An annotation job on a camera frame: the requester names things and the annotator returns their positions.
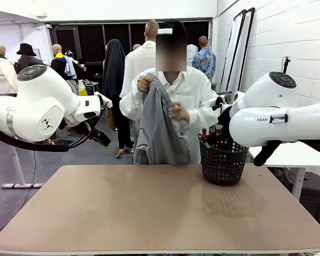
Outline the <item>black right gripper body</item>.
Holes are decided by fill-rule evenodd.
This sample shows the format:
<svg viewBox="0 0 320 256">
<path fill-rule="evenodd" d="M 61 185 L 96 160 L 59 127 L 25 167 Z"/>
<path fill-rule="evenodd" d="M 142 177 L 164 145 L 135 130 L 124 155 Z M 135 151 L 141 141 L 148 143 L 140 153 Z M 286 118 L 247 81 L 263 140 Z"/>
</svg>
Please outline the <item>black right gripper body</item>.
<svg viewBox="0 0 320 256">
<path fill-rule="evenodd" d="M 222 133 L 222 136 L 225 138 L 230 137 L 230 131 L 229 131 L 229 123 L 231 120 L 230 110 L 231 110 L 231 106 L 226 107 L 218 117 L 218 125 L 222 126 L 221 133 Z"/>
</svg>

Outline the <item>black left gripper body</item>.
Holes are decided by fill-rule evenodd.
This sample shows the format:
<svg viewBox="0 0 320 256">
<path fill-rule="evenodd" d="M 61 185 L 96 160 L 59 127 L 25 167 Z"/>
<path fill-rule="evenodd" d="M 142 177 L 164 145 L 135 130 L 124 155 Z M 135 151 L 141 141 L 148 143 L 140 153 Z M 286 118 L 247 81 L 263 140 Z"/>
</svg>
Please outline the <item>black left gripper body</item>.
<svg viewBox="0 0 320 256">
<path fill-rule="evenodd" d="M 96 128 L 92 131 L 92 140 L 98 142 L 102 146 L 109 146 L 111 144 L 111 140 L 102 131 L 99 131 Z"/>
</svg>

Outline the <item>person's left hand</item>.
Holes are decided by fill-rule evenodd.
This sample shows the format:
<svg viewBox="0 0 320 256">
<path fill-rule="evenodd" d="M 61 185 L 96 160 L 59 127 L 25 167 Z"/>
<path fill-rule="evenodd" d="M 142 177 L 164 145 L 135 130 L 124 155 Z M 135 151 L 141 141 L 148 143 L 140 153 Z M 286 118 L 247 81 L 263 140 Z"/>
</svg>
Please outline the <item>person's left hand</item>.
<svg viewBox="0 0 320 256">
<path fill-rule="evenodd" d="M 170 119 L 189 123 L 190 115 L 181 103 L 172 102 L 170 112 Z"/>
</svg>

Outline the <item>person's right hand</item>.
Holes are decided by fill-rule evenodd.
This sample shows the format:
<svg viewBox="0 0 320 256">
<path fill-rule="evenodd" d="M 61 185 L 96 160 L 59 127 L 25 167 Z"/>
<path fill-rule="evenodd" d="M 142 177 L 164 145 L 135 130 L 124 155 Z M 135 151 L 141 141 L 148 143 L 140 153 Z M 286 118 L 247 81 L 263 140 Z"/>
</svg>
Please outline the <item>person's right hand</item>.
<svg viewBox="0 0 320 256">
<path fill-rule="evenodd" d="M 137 89 L 139 92 L 148 92 L 152 79 L 148 76 L 140 76 L 137 79 Z"/>
</svg>

